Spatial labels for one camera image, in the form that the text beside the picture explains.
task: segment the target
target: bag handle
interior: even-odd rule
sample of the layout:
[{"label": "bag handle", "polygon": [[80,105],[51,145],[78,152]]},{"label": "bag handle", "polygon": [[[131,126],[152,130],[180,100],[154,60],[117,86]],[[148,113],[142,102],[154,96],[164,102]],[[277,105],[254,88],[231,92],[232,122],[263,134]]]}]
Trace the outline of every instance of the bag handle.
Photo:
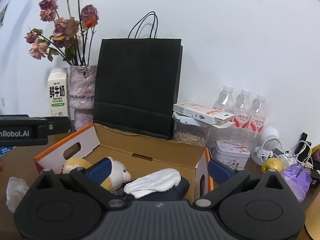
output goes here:
[{"label": "bag handle", "polygon": [[156,15],[156,13],[155,13],[154,11],[148,12],[140,21],[138,21],[138,22],[135,24],[135,26],[131,29],[131,31],[130,31],[130,33],[129,33],[129,35],[128,35],[128,38],[130,38],[130,35],[131,35],[132,31],[134,30],[134,28],[141,22],[140,25],[139,25],[139,27],[138,27],[138,29],[137,29],[136,35],[134,36],[134,38],[137,38],[137,35],[138,35],[138,32],[139,32],[139,29],[140,29],[141,25],[142,25],[143,22],[144,22],[149,16],[151,16],[151,15],[154,16],[154,19],[153,19],[153,24],[152,24],[152,27],[151,27],[151,32],[150,32],[149,38],[151,38],[151,35],[152,35],[152,32],[153,32],[153,28],[154,28],[155,22],[156,22],[156,20],[157,20],[156,31],[155,31],[155,35],[154,35],[154,37],[153,37],[153,38],[155,38],[155,37],[156,37],[157,30],[158,30],[158,16]]}]

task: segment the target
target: white wall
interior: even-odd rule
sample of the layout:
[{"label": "white wall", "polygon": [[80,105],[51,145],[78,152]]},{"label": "white wall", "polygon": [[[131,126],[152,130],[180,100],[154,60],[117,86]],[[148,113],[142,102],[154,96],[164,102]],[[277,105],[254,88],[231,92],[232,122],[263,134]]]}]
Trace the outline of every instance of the white wall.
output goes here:
[{"label": "white wall", "polygon": [[[49,36],[53,23],[39,20],[40,0],[11,0],[0,29],[0,98],[5,114],[49,114],[46,80],[59,59],[35,60],[23,37],[30,28]],[[60,15],[67,16],[61,0]],[[285,148],[305,131],[320,143],[320,0],[82,0],[98,8],[93,43],[97,63],[102,38],[123,38],[148,11],[159,17],[158,37],[184,46],[179,102],[212,106],[224,84],[267,95],[267,122]]]}]

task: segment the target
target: cable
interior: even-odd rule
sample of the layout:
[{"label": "cable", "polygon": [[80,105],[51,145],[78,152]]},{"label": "cable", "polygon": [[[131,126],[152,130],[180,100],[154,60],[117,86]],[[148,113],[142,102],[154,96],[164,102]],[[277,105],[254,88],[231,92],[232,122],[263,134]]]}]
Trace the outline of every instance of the cable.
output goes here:
[{"label": "cable", "polygon": [[[282,147],[282,144],[281,144],[281,142],[280,142],[280,140],[279,140],[278,138],[269,138],[269,139],[265,140],[265,141],[263,142],[262,146],[261,146],[261,152],[263,151],[263,147],[264,147],[265,143],[268,142],[268,141],[271,141],[271,140],[277,140],[278,143],[279,143],[280,146],[281,146],[282,151],[284,152],[283,147]],[[261,160],[261,162],[263,163],[262,154],[260,155],[260,160]]]},{"label": "cable", "polygon": [[[262,146],[261,146],[261,152],[263,151],[263,147],[264,147],[265,143],[268,142],[268,141],[271,141],[271,140],[277,140],[277,141],[279,142],[280,146],[281,146],[281,149],[282,149],[282,152],[283,152],[284,156],[286,156],[287,158],[295,158],[295,159],[296,159],[296,162],[299,163],[302,167],[305,167],[306,164],[307,164],[307,162],[308,162],[309,159],[311,158],[311,154],[310,154],[310,155],[308,155],[302,162],[298,160],[298,156],[306,149],[306,147],[309,147],[310,152],[312,152],[311,146],[310,146],[306,141],[298,141],[298,142],[291,148],[291,150],[289,151],[289,153],[293,153],[293,155],[288,155],[288,154],[283,150],[283,146],[282,146],[282,144],[281,144],[281,142],[280,142],[279,139],[277,139],[277,138],[269,138],[269,139],[267,139],[267,140],[265,140],[265,141],[263,142],[263,144],[262,144]],[[294,149],[299,143],[301,143],[301,142],[304,143],[303,148],[300,150],[300,152],[299,152],[298,154],[294,154],[294,150],[293,150],[293,149]],[[261,160],[261,162],[263,163],[262,154],[260,155],[260,160]]]},{"label": "cable", "polygon": [[153,25],[152,25],[151,32],[150,32],[150,38],[151,38],[152,31],[153,31],[153,28],[154,28],[155,20],[157,19],[156,32],[155,32],[154,38],[156,37],[156,33],[157,33],[157,30],[158,30],[158,16],[156,15],[155,11],[151,11],[151,12],[148,12],[140,21],[138,21],[138,22],[135,24],[135,26],[134,26],[134,27],[131,29],[131,31],[129,32],[128,38],[130,38],[130,35],[131,35],[132,31],[134,30],[134,28],[135,28],[141,21],[144,22],[144,20],[145,20],[147,17],[149,17],[150,15],[154,15],[154,16],[155,16],[155,18],[153,19]]}]

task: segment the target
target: black paper bag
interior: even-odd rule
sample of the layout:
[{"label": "black paper bag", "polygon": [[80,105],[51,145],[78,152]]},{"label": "black paper bag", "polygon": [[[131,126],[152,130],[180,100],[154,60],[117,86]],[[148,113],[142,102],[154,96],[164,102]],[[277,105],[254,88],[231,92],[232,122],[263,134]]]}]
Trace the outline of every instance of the black paper bag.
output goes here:
[{"label": "black paper bag", "polygon": [[102,40],[94,122],[170,139],[181,59],[181,39]]}]

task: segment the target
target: small white fan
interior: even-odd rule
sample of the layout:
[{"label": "small white fan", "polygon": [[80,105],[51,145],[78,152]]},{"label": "small white fan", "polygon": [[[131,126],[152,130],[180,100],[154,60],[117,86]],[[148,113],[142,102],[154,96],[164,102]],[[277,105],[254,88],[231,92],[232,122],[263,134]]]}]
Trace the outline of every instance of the small white fan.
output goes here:
[{"label": "small white fan", "polygon": [[276,128],[268,126],[263,129],[260,137],[261,146],[255,149],[251,158],[259,165],[262,165],[266,159],[273,156],[272,151],[278,146],[280,134]]}]

